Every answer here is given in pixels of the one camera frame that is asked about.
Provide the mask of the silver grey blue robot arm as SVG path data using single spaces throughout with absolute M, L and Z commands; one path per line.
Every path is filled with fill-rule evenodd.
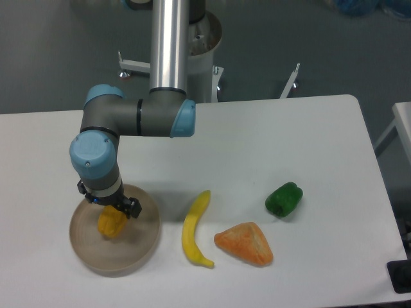
M 126 99 L 117 87 L 92 87 L 83 107 L 80 133 L 69 148 L 80 177 L 78 191 L 89 203 L 112 206 L 130 218 L 138 199 L 124 194 L 117 162 L 122 135 L 191 137 L 196 105 L 187 98 L 189 25 L 206 14 L 205 1 L 154 1 L 147 99 Z

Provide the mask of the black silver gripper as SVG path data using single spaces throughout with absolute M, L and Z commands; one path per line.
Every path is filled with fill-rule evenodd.
M 81 180 L 77 183 L 77 188 L 80 194 L 89 203 L 94 203 L 101 206 L 112 205 L 114 208 L 122 212 L 127 219 L 138 218 L 142 207 L 138 199 L 126 197 L 124 195 L 124 187 L 122 179 L 117 179 L 114 184 L 106 189 L 91 189 L 83 184 Z

